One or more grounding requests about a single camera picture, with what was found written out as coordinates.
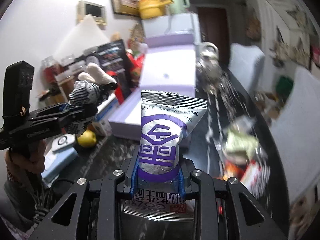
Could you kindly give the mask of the person's left hand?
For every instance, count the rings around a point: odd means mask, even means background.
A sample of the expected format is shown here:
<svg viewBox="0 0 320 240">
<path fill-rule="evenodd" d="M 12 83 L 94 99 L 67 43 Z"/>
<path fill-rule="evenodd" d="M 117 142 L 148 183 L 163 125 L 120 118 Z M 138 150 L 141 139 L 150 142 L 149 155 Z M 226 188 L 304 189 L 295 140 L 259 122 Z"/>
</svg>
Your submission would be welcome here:
<svg viewBox="0 0 320 240">
<path fill-rule="evenodd" d="M 7 150 L 4 160 L 12 178 L 22 182 L 26 171 L 41 174 L 45 168 L 45 150 L 44 140 Z"/>
</svg>

